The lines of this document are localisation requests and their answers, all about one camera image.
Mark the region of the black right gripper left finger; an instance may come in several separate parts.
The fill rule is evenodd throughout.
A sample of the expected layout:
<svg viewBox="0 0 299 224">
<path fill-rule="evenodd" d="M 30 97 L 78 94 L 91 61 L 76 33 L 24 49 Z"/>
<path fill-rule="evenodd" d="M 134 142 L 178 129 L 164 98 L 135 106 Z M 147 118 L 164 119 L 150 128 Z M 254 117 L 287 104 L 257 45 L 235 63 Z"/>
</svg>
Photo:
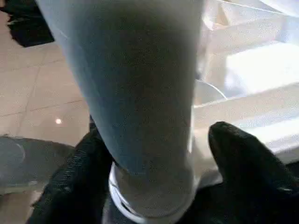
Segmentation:
<svg viewBox="0 0 299 224">
<path fill-rule="evenodd" d="M 113 161 L 98 130 L 91 130 L 51 176 L 27 222 L 102 223 Z"/>
</svg>

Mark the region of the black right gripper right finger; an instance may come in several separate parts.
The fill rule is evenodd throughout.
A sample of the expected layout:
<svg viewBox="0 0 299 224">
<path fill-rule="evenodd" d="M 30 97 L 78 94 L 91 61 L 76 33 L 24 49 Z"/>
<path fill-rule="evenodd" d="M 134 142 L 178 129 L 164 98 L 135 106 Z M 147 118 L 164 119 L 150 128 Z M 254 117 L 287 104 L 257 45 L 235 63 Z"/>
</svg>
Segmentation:
<svg viewBox="0 0 299 224">
<path fill-rule="evenodd" d="M 216 122 L 208 142 L 241 224 L 299 222 L 299 181 L 257 137 Z"/>
</svg>

